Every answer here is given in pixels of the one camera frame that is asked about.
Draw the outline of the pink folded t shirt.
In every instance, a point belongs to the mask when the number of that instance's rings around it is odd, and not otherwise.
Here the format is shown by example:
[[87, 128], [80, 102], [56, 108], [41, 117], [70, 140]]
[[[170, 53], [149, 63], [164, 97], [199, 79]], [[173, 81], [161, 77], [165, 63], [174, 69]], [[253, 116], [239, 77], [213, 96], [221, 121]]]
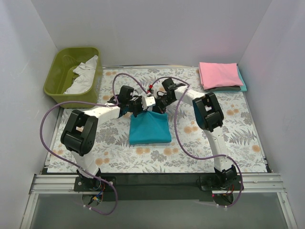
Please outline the pink folded t shirt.
[[199, 73], [205, 90], [244, 85], [239, 77], [237, 63], [199, 62]]

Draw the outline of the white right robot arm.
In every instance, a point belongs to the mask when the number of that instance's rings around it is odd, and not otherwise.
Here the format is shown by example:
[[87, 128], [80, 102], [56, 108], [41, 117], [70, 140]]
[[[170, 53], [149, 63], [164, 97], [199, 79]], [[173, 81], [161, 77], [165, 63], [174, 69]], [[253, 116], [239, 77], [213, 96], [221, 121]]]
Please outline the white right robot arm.
[[[165, 89], [164, 95], [157, 95], [156, 105], [152, 108], [154, 112], [165, 113], [166, 108], [174, 102], [178, 102], [174, 113], [174, 130], [180, 148], [187, 156], [196, 160], [214, 160], [214, 171], [216, 185], [220, 189], [228, 189], [237, 180], [240, 172], [237, 163], [227, 154], [227, 147], [223, 138], [224, 114], [214, 93], [200, 93], [190, 90], [190, 85], [181, 80], [179, 84], [173, 82], [174, 77], [161, 77], [149, 86], [149, 92], [153, 91], [153, 86], [159, 80]], [[177, 112], [181, 102], [191, 105], [194, 109], [197, 125], [205, 132], [210, 144], [212, 156], [197, 157], [187, 152], [180, 142], [177, 130]]]

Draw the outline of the olive green plastic basket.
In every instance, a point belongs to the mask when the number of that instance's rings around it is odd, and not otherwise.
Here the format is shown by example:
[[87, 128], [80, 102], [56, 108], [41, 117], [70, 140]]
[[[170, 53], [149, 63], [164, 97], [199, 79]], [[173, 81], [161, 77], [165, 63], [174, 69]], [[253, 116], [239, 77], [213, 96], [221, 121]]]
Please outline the olive green plastic basket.
[[[84, 92], [67, 93], [81, 77], [76, 69], [84, 69], [86, 63], [91, 74], [89, 88]], [[43, 89], [56, 103], [64, 103], [60, 105], [62, 108], [92, 108], [98, 100], [101, 80], [100, 51], [95, 47], [70, 47], [56, 54]]]

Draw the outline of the white crumpled t shirt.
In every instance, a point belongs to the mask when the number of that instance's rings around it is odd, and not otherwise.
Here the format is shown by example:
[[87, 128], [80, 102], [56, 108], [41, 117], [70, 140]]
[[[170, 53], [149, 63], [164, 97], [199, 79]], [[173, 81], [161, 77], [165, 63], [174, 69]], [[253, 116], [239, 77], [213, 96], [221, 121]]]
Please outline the white crumpled t shirt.
[[86, 63], [80, 63], [73, 70], [73, 73], [77, 74], [77, 77], [64, 94], [82, 94], [91, 88], [97, 67], [97, 60], [98, 55], [94, 55]]

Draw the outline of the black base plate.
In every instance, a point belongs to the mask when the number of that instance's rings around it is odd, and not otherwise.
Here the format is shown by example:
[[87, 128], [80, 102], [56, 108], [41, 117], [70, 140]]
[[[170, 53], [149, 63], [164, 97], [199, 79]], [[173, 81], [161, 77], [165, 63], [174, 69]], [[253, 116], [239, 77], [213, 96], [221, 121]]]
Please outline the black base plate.
[[[199, 201], [212, 202], [212, 191], [202, 190], [202, 186], [198, 187], [120, 187], [116, 189], [113, 184], [107, 181], [107, 184], [101, 184], [97, 190], [99, 192], [104, 188], [104, 201], [118, 200], [186, 200], [197, 199]], [[231, 192], [234, 190], [234, 185], [231, 187], [221, 188], [221, 192]]]

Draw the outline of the aluminium front rail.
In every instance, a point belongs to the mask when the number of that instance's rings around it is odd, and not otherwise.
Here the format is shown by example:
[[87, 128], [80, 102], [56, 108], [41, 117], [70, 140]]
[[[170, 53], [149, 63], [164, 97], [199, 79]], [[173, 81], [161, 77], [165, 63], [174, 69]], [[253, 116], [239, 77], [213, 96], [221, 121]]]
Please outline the aluminium front rail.
[[[219, 180], [214, 173], [108, 173], [103, 179], [116, 189], [120, 187], [198, 187], [202, 190], [220, 193]], [[281, 176], [276, 173], [245, 173], [233, 182], [234, 193], [243, 187], [244, 193], [285, 192]], [[94, 193], [96, 189], [87, 188], [78, 175], [35, 175], [30, 192], [35, 193]]]

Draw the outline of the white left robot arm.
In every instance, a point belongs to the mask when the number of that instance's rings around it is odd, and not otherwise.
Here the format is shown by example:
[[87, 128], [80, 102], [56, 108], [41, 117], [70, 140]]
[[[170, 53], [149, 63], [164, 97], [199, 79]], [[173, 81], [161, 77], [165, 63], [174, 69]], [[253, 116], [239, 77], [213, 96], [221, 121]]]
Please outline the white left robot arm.
[[77, 174], [86, 188], [96, 191], [101, 187], [101, 171], [95, 163], [91, 150], [94, 146], [97, 127], [112, 119], [131, 112], [143, 112], [143, 96], [134, 95], [134, 88], [122, 86], [120, 93], [103, 106], [81, 111], [73, 110], [61, 135], [61, 143], [71, 152], [80, 167]]

